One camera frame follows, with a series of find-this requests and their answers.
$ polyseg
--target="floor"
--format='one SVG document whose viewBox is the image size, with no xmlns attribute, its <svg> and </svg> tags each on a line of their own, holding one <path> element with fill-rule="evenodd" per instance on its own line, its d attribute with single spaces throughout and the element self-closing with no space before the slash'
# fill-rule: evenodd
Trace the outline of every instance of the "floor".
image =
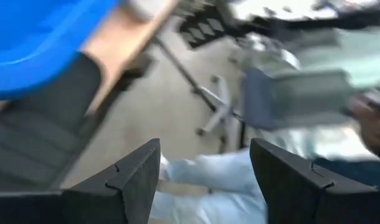
<svg viewBox="0 0 380 224">
<path fill-rule="evenodd" d="M 211 86 L 211 74 L 219 74 L 227 78 L 232 94 L 238 95 L 241 72 L 228 62 L 228 55 L 235 47 L 232 42 L 223 40 L 196 52 L 190 51 L 173 32 L 178 20 L 173 17 L 160 38 L 201 85 Z M 157 59 L 154 68 L 120 97 L 63 187 L 73 186 L 99 172 L 152 138 L 160 138 L 162 152 L 170 160 L 193 159 L 199 154 L 218 152 L 218 132 L 202 138 L 195 134 L 196 128 L 204 125 L 211 111 L 191 93 L 189 84 L 157 47 L 151 48 L 150 52 Z M 193 186 L 163 186 L 163 190 L 175 194 L 202 194 L 206 191 Z M 163 222 L 151 220 L 150 223 Z"/>
</svg>

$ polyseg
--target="metal pole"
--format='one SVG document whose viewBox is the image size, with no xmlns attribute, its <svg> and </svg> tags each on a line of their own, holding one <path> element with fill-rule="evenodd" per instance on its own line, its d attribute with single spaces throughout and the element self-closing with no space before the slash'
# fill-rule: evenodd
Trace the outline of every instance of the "metal pole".
<svg viewBox="0 0 380 224">
<path fill-rule="evenodd" d="M 179 70 L 179 72 L 183 75 L 183 77 L 186 79 L 186 81 L 189 82 L 189 84 L 193 88 L 194 93 L 198 94 L 203 99 L 203 101 L 209 106 L 209 108 L 211 110 L 215 111 L 216 107 L 213 105 L 213 103 L 200 90 L 200 86 L 197 83 L 197 81 L 195 81 L 195 79 L 191 76 L 191 74 L 176 59 L 176 57 L 166 47 L 166 45 L 161 40 L 159 40 L 158 38 L 155 38 L 154 42 L 155 42 L 155 44 L 157 44 L 160 47 L 160 49 L 163 51 L 163 53 L 166 55 L 166 57 L 173 63 L 173 65 L 177 68 L 177 70 Z"/>
</svg>

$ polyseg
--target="black cushion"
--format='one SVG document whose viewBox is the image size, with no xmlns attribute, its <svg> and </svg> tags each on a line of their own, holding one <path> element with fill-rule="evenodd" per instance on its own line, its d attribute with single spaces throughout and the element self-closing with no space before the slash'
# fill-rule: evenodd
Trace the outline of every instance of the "black cushion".
<svg viewBox="0 0 380 224">
<path fill-rule="evenodd" d="M 0 111 L 0 190 L 46 189 L 61 177 L 91 139 L 79 131 L 100 83 L 97 64 L 80 55 L 53 83 Z"/>
</svg>

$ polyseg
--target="chair base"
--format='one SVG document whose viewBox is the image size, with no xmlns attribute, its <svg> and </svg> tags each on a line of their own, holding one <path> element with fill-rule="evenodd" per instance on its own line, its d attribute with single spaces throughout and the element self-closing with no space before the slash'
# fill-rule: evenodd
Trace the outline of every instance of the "chair base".
<svg viewBox="0 0 380 224">
<path fill-rule="evenodd" d="M 231 96 L 228 90 L 228 85 L 223 77 L 213 75 L 211 81 L 217 85 L 218 93 L 215 94 L 209 89 L 201 86 L 199 90 L 213 103 L 216 111 L 204 125 L 204 127 L 197 129 L 197 134 L 203 136 L 211 133 L 217 126 L 223 124 L 225 126 L 226 134 L 229 134 L 229 124 L 232 114 Z"/>
</svg>

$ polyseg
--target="jeans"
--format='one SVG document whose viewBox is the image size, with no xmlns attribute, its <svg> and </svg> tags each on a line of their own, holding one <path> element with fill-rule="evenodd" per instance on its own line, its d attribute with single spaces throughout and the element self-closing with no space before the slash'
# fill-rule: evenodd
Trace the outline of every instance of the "jeans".
<svg viewBox="0 0 380 224">
<path fill-rule="evenodd" d="M 264 224 L 267 208 L 254 176 L 249 150 L 171 162 L 167 180 L 202 185 L 213 194 L 174 196 L 156 192 L 151 218 L 174 224 Z"/>
</svg>

